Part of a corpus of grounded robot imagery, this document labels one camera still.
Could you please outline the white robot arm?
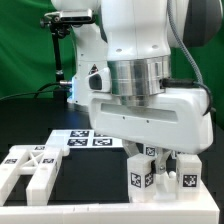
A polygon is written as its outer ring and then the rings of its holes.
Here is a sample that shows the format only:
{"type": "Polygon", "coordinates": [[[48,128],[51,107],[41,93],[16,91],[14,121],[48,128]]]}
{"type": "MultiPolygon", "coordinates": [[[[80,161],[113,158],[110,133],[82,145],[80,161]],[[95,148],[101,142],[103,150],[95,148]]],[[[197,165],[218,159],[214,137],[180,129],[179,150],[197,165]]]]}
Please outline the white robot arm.
{"type": "Polygon", "coordinates": [[[202,46],[220,29],[220,0],[51,0],[64,24],[99,19],[102,60],[87,76],[89,119],[99,134],[122,139],[129,156],[138,144],[158,148],[162,173],[172,151],[198,154],[213,141],[211,93],[201,77],[171,76],[171,48],[202,46]]]}

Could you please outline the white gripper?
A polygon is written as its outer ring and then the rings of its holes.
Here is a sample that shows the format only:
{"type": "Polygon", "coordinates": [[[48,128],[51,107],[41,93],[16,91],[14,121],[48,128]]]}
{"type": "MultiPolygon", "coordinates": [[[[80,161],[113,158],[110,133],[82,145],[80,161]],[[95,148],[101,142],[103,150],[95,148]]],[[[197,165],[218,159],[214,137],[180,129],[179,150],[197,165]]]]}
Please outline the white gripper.
{"type": "Polygon", "coordinates": [[[151,96],[147,107],[128,107],[116,96],[95,92],[89,98],[89,117],[97,133],[123,139],[129,157],[139,154],[136,143],[161,147],[155,159],[156,173],[161,175],[170,150],[199,154],[212,144],[207,104],[202,89],[168,88],[151,96]]]}

